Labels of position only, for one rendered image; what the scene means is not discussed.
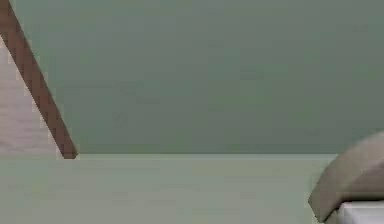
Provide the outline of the white bed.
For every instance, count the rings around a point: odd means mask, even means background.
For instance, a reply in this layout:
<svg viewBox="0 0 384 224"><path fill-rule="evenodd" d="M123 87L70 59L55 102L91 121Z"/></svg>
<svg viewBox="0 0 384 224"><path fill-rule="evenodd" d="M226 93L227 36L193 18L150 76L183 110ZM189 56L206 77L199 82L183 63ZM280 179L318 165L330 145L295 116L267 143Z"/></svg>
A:
<svg viewBox="0 0 384 224"><path fill-rule="evenodd" d="M384 224L384 201L344 202L324 224Z"/></svg>

